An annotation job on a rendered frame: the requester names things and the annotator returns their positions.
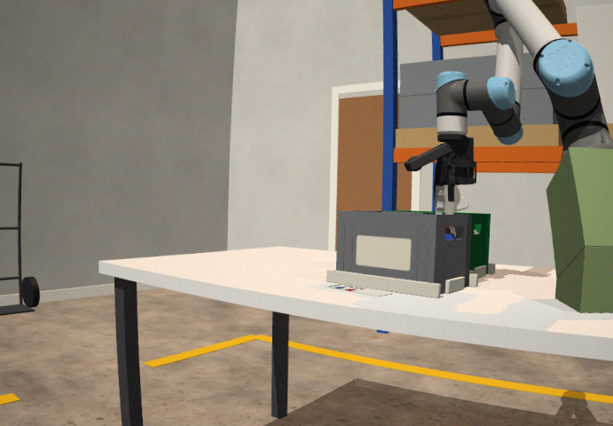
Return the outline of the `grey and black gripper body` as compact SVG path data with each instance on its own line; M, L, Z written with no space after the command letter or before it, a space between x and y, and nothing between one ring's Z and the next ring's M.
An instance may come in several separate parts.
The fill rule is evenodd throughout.
M459 140L462 139L462 140ZM474 138L461 134L440 134L437 141L449 143L452 152L437 159L435 179L438 185L446 185L447 169L455 176L455 185L476 184L476 162L474 162ZM462 160L456 162L454 160ZM475 178L474 178L475 168Z

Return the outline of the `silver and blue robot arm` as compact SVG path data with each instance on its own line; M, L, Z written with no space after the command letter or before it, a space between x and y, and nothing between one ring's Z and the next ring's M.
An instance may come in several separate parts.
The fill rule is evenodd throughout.
M613 149L593 61L585 47L561 37L532 0L483 1L498 39L495 77L467 80L465 74L451 71L438 75L436 133L467 135L468 111L482 110L500 143L517 143L523 136L525 45L559 123L562 158L568 147Z

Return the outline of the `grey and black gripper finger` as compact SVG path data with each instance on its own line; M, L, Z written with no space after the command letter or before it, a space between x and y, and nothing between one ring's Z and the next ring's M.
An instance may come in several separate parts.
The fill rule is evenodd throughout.
M452 170L447 169L445 184L445 215L453 215L455 211L466 209L468 200L460 196L460 189L455 185L455 176L452 174Z
M442 215L442 212L445 211L444 210L444 205L445 205L444 188L445 186L438 185L435 179L434 181L434 201L435 201L436 215Z

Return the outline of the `white paper pick list strip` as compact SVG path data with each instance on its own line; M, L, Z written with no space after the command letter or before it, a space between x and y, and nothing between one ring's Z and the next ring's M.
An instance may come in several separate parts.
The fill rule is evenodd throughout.
M364 295L369 295L369 296L387 296L387 295L392 295L393 294L393 293L382 292L382 291L378 291L378 290L372 290L372 289L367 289L367 288L358 288L358 287L352 287L352 286L342 285L342 284L325 286L325 287L345 290L345 291L359 293L359 294L364 294Z

